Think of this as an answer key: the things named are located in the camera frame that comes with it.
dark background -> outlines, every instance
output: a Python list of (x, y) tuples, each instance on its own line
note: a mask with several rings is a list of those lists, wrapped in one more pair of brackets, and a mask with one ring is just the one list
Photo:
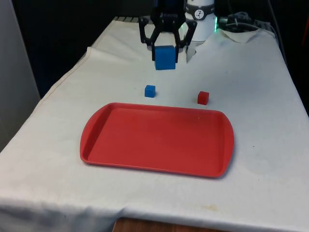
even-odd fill
[[(233, 11), (271, 22), (266, 0), (230, 0)], [(281, 30), (287, 65), (309, 113), (308, 0), (271, 0)], [(13, 0), (29, 60), (42, 96), (86, 52), (115, 16), (149, 15), (153, 0)], [(230, 12), (227, 0), (215, 0), (215, 14)]]

red cube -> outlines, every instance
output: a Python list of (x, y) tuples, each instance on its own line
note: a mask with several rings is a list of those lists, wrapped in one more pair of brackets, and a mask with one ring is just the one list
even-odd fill
[(207, 105), (208, 98), (209, 98), (208, 92), (200, 91), (200, 93), (198, 94), (198, 97), (197, 97), (197, 103), (201, 104), (201, 105)]

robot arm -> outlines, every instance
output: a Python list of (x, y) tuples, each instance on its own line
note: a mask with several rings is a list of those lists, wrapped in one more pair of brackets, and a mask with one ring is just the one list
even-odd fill
[[(155, 42), (161, 32), (171, 32), (175, 36), (176, 43), (176, 63), (178, 61), (178, 53), (180, 48), (188, 46), (192, 40), (197, 22), (187, 19), (185, 16), (186, 0), (155, 0), (154, 8), (151, 12), (150, 19), (152, 20), (155, 29), (150, 38), (145, 35), (145, 26), (149, 23), (149, 18), (140, 17), (140, 40), (142, 43), (151, 46), (152, 59), (155, 59)], [(188, 25), (188, 31), (183, 40), (180, 39), (179, 28), (183, 23)]]

small blue cube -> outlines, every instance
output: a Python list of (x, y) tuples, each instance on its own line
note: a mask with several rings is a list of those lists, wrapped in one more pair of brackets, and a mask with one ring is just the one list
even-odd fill
[(156, 70), (176, 68), (176, 50), (174, 46), (157, 46), (154, 48), (154, 65)]
[(145, 97), (154, 98), (155, 97), (155, 86), (146, 86)]

green light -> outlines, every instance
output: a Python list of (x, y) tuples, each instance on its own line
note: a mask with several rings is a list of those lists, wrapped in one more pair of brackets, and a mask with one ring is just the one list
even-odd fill
[(216, 19), (214, 20), (214, 32), (216, 32), (217, 29), (218, 29), (218, 24), (217, 24), (217, 22), (218, 22), (218, 18), (216, 17)]

